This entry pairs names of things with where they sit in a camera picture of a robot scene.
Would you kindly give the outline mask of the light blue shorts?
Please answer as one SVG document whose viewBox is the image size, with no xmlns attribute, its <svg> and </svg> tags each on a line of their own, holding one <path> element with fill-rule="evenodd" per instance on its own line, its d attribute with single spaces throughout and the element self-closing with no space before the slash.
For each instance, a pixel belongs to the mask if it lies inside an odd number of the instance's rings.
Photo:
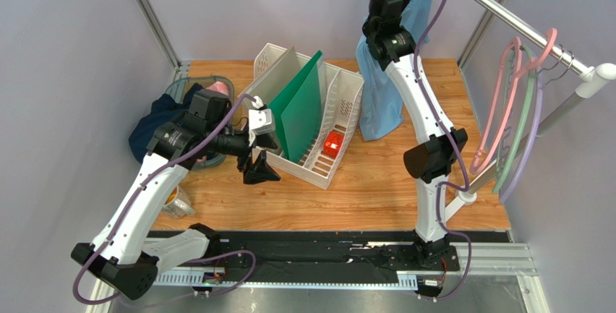
<svg viewBox="0 0 616 313">
<path fill-rule="evenodd" d="M 415 40 L 428 26 L 431 5 L 432 0 L 411 0 L 403 10 L 401 24 Z M 393 82 L 372 58 L 364 36 L 356 47 L 356 60 L 364 80 L 359 120 L 362 137 L 366 141 L 379 140 L 403 123 L 403 100 Z"/>
</svg>

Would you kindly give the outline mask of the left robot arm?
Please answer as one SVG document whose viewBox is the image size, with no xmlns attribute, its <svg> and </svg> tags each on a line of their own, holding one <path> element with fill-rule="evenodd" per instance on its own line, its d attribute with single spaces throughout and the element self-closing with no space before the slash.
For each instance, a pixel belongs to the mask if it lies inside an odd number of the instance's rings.
<svg viewBox="0 0 616 313">
<path fill-rule="evenodd" d="M 252 104 L 247 122 L 234 131 L 231 120 L 247 99 Z M 248 185 L 279 181 L 266 153 L 275 148 L 274 130 L 273 112 L 261 98 L 243 94 L 231 101 L 223 93 L 199 90 L 187 110 L 154 131 L 134 183 L 103 230 L 91 242 L 75 245 L 71 256 L 80 265 L 80 275 L 90 273 L 116 296 L 136 300 L 161 273 L 220 259 L 219 234 L 200 223 L 151 245 L 145 240 L 173 190 L 200 158 L 236 157 Z"/>
</svg>

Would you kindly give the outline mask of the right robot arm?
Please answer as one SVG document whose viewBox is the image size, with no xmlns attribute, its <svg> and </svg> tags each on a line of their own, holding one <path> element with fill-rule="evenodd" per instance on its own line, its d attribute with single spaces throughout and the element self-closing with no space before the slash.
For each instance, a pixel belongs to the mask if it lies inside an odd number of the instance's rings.
<svg viewBox="0 0 616 313">
<path fill-rule="evenodd" d="M 418 52 L 421 38 L 405 26 L 403 13 L 414 0 L 369 0 L 369 14 L 356 49 L 364 78 L 360 128 L 364 139 L 384 137 L 408 111 L 418 142 L 403 154 L 416 182 L 418 215 L 412 257 L 431 268 L 450 253 L 445 226 L 445 195 L 452 165 L 468 140 L 445 115 L 427 81 Z"/>
</svg>

